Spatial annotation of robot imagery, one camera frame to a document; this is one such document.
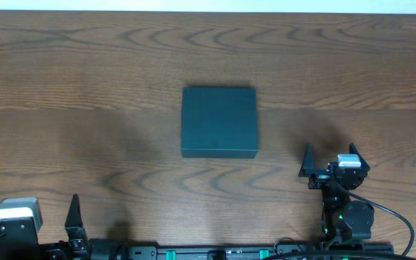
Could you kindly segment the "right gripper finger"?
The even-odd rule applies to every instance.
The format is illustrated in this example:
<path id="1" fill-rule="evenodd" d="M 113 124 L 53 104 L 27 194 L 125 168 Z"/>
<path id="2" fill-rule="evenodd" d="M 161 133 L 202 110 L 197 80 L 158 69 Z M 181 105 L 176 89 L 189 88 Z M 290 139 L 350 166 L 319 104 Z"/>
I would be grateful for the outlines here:
<path id="1" fill-rule="evenodd" d="M 312 148 L 311 144 L 307 143 L 305 145 L 305 152 L 303 161 L 298 173 L 299 177 L 310 177 L 314 172 L 314 163 L 313 163 L 313 155 L 312 155 Z"/>
<path id="2" fill-rule="evenodd" d="M 368 170 L 369 169 L 369 165 L 364 160 L 363 156 L 358 152 L 358 150 L 357 150 L 357 148 L 356 148 L 356 146 L 355 146 L 354 143 L 350 143 L 350 145 L 349 145 L 349 151 L 350 151 L 350 154 L 357 155 L 359 157 L 360 167 L 362 169 L 365 169 L 365 170 Z"/>

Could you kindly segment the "black gift box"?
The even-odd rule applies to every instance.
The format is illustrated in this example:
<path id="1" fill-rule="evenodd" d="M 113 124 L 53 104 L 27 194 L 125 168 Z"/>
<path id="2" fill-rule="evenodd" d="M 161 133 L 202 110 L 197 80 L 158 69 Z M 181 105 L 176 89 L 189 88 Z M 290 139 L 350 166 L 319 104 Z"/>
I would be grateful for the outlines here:
<path id="1" fill-rule="evenodd" d="M 192 86 L 183 89 L 183 157 L 254 159 L 258 151 L 254 88 Z"/>

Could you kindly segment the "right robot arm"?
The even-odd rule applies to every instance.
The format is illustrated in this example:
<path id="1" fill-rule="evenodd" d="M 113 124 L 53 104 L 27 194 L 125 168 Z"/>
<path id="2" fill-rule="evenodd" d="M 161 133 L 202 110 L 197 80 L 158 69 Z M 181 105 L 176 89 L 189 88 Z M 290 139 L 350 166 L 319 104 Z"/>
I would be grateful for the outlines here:
<path id="1" fill-rule="evenodd" d="M 337 155 L 336 162 L 318 169 L 313 162 L 311 145 L 305 147 L 299 176 L 308 179 L 309 189 L 321 191 L 321 228 L 326 234 L 323 248 L 355 244 L 360 246 L 371 238 L 374 222 L 373 206 L 361 200 L 352 200 L 349 191 L 359 187 L 370 170 L 369 165 L 351 144 L 347 154 Z"/>

